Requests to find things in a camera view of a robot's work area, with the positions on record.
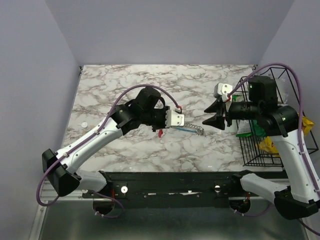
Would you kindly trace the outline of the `red key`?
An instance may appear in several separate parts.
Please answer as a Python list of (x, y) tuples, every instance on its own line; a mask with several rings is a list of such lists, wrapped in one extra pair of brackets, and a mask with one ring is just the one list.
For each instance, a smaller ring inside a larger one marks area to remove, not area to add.
[(159, 138), (161, 138), (161, 137), (162, 137), (162, 135), (163, 135), (163, 130), (162, 130), (162, 129), (160, 129), (160, 130), (158, 131), (158, 137), (159, 137)]

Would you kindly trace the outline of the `grey curved keyring holder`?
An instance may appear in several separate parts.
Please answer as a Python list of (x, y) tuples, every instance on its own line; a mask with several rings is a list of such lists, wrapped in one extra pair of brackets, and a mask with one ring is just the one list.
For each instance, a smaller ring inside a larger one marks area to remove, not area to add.
[(201, 126), (195, 125), (195, 124), (192, 124), (192, 123), (185, 123), (184, 126), (176, 126), (176, 127), (197, 130), (197, 132), (192, 132), (192, 133), (197, 134), (199, 136), (203, 136), (205, 134), (205, 130)]

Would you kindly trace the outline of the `blue key tag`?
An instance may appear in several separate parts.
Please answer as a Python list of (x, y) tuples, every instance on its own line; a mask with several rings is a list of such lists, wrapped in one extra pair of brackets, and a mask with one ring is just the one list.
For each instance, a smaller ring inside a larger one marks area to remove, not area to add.
[(195, 129), (189, 129), (189, 128), (184, 128), (184, 127), (175, 127), (174, 129), (183, 131), (183, 132), (191, 132), (191, 133), (196, 133), (197, 130)]

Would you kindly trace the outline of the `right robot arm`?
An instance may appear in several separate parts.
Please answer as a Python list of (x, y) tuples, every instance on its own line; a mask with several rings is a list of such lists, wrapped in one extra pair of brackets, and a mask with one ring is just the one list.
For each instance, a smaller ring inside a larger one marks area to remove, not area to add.
[(224, 130), (233, 120), (255, 120), (275, 145), (286, 171), (289, 185), (277, 184), (242, 171), (232, 177), (230, 191), (241, 196), (256, 194), (273, 203), (287, 220), (309, 217), (320, 208), (320, 179), (305, 148), (302, 116), (289, 105), (279, 105), (276, 81), (268, 76), (253, 76), (248, 80), (248, 101), (232, 100), (233, 86), (218, 83), (214, 87), (215, 102), (205, 113), (214, 116), (204, 125)]

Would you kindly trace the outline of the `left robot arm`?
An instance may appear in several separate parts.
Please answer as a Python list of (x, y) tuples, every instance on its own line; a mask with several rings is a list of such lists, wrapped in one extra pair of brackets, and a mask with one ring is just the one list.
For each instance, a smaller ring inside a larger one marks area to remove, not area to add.
[(57, 151), (47, 149), (42, 153), (43, 179), (48, 179), (58, 197), (75, 190), (94, 191), (104, 198), (110, 194), (111, 185), (100, 171), (81, 171), (81, 165), (107, 144), (125, 136), (140, 125), (153, 131), (169, 128), (168, 114), (162, 93), (164, 89), (140, 84), (138, 95), (124, 104), (118, 98), (107, 116), (93, 129), (70, 145)]

